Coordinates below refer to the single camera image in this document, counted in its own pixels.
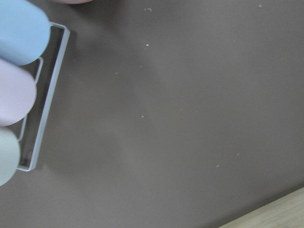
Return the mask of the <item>pink cup on rack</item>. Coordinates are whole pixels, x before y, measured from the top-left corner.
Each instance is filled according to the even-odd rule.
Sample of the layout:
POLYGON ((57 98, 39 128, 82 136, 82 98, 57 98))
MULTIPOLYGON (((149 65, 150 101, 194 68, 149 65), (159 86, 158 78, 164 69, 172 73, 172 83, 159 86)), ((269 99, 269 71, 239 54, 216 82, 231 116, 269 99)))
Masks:
POLYGON ((32 109, 37 96, 36 82, 26 70, 0 60, 0 125, 12 125, 32 109))

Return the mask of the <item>wooden cutting board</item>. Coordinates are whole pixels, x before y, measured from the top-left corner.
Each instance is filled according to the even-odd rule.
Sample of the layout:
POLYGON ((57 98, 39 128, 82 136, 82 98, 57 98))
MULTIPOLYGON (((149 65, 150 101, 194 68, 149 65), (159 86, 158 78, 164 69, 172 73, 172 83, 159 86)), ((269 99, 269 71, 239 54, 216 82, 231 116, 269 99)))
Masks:
POLYGON ((289 189, 236 212, 219 228, 302 228, 304 188, 289 189))

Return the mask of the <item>cup rack pastel cups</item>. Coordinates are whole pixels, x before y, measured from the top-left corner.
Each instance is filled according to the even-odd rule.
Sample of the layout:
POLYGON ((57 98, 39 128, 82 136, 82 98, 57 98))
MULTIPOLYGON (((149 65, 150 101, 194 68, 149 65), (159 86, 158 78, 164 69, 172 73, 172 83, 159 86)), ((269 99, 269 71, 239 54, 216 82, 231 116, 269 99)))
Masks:
POLYGON ((57 33, 57 42, 46 49, 30 66, 36 65, 34 80, 37 85, 37 98, 33 109, 17 127, 21 156, 17 170, 29 172, 36 168, 48 116, 53 101, 59 73, 70 38, 70 30, 55 22, 50 22, 51 33, 57 33))

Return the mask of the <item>blue cup on rack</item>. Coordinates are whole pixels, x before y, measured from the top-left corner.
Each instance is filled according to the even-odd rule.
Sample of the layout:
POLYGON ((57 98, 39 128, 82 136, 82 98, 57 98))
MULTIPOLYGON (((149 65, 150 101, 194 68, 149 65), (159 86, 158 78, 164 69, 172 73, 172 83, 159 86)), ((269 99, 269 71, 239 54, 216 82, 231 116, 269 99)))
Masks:
POLYGON ((50 21, 46 13, 27 0, 0 2, 0 57, 15 65, 34 62, 46 50, 50 21))

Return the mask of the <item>pink ice bucket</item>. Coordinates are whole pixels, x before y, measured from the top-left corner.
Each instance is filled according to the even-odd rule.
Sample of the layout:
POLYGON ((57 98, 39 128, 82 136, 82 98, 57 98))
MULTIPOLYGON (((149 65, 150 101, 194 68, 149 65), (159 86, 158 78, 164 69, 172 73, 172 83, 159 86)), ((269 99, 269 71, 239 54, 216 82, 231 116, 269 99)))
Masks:
POLYGON ((61 3, 61 4, 83 4, 92 2, 93 0, 52 0, 53 2, 61 3))

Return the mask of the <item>pale green cup on rack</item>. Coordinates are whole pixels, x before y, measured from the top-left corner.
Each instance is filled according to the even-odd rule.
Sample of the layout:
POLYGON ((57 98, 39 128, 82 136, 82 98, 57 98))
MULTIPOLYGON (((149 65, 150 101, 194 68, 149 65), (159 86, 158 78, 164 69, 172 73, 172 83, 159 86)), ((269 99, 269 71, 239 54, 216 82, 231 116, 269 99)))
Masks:
POLYGON ((15 174, 20 161, 20 145, 14 132, 0 128, 0 185, 6 184, 15 174))

